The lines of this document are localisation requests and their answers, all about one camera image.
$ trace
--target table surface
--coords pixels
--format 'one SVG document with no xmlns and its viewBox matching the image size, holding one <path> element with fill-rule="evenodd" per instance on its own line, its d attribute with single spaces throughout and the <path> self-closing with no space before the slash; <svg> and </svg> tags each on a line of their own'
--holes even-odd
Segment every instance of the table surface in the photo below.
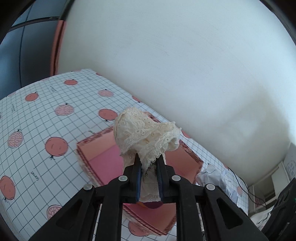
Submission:
<svg viewBox="0 0 296 241">
<path fill-rule="evenodd" d="M 119 114 L 130 106 L 167 121 L 90 69 L 52 76 L 0 100 L 0 198 L 25 240 L 85 183 L 90 183 L 77 162 L 75 149 L 77 142 L 113 125 L 113 115 L 109 111 L 99 115 L 99 110 Z M 203 169 L 208 164 L 219 171 L 225 169 L 187 134 L 180 139 L 204 161 Z M 238 187 L 231 172 L 227 173 L 226 181 L 231 188 Z M 247 213 L 245 193 L 239 196 L 237 205 Z M 176 239 L 176 227 L 167 236 L 136 237 L 129 232 L 128 221 L 122 223 L 122 240 Z"/>
</svg>

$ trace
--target white crumpled paper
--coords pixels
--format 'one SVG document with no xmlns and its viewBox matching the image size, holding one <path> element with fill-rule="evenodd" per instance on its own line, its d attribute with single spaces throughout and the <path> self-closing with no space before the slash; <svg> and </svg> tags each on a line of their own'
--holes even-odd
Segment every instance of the white crumpled paper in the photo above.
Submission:
<svg viewBox="0 0 296 241">
<path fill-rule="evenodd" d="M 219 186 L 230 200 L 237 204 L 239 196 L 236 190 L 227 186 L 225 180 L 227 172 L 228 170 L 226 169 L 221 173 L 213 165 L 208 165 L 206 169 L 196 175 L 195 180 L 200 186 L 205 186 L 209 183 Z"/>
</svg>

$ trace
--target lace fabric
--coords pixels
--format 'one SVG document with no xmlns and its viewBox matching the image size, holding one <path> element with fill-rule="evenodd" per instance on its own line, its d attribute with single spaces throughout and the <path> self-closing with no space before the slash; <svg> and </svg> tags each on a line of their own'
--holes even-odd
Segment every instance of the lace fabric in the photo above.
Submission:
<svg viewBox="0 0 296 241">
<path fill-rule="evenodd" d="M 121 150 L 123 169 L 134 163 L 138 153 L 142 164 L 141 202 L 160 201 L 155 160 L 165 151 L 179 147 L 181 128 L 175 122 L 154 122 L 135 107 L 115 119 L 114 138 Z"/>
</svg>

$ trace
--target black device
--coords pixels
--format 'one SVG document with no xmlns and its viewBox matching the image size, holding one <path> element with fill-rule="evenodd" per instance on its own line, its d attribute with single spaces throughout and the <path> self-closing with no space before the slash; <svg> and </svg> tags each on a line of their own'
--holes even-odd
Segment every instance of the black device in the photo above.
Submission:
<svg viewBox="0 0 296 241">
<path fill-rule="evenodd" d="M 269 241 L 296 240 L 296 179 L 281 191 L 262 232 Z"/>
<path fill-rule="evenodd" d="M 200 206 L 207 241 L 267 241 L 225 193 L 213 184 L 191 184 L 156 160 L 159 194 L 163 203 L 176 203 L 177 240 L 202 241 L 197 204 Z M 95 241 L 119 241 L 123 203 L 137 203 L 140 197 L 141 162 L 138 154 L 122 176 L 107 185 L 85 185 L 29 241 L 91 241 L 102 204 Z"/>
</svg>

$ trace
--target white wall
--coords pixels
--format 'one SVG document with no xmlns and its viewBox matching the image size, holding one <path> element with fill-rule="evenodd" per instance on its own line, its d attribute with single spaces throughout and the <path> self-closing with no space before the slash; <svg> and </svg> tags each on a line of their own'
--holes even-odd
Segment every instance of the white wall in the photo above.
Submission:
<svg viewBox="0 0 296 241">
<path fill-rule="evenodd" d="M 75 0 L 59 72 L 92 68 L 253 183 L 296 137 L 296 47 L 259 0 Z"/>
</svg>

